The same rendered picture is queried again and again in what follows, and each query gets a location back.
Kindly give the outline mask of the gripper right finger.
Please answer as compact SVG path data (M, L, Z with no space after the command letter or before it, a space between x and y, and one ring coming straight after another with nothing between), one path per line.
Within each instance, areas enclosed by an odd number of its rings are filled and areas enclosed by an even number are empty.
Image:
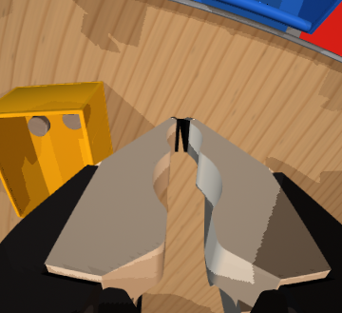
M199 120L180 119L180 133L198 165L206 273L224 313L250 313L272 289L284 293L289 313L342 313L342 224Z

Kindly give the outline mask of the yellow bin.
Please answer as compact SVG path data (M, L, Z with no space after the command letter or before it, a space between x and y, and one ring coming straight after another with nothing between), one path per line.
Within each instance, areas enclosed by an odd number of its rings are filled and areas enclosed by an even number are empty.
M79 114L82 127L66 127L63 114ZM28 120L41 115L50 129L38 137ZM0 98L0 178L18 217L111 154L103 81L16 87Z

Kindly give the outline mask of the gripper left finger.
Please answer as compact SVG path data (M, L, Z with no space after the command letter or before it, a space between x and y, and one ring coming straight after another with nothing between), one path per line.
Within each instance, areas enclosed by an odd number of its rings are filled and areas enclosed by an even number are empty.
M138 298L162 279L171 117L97 165L86 165L0 243L0 313L98 313L108 287Z

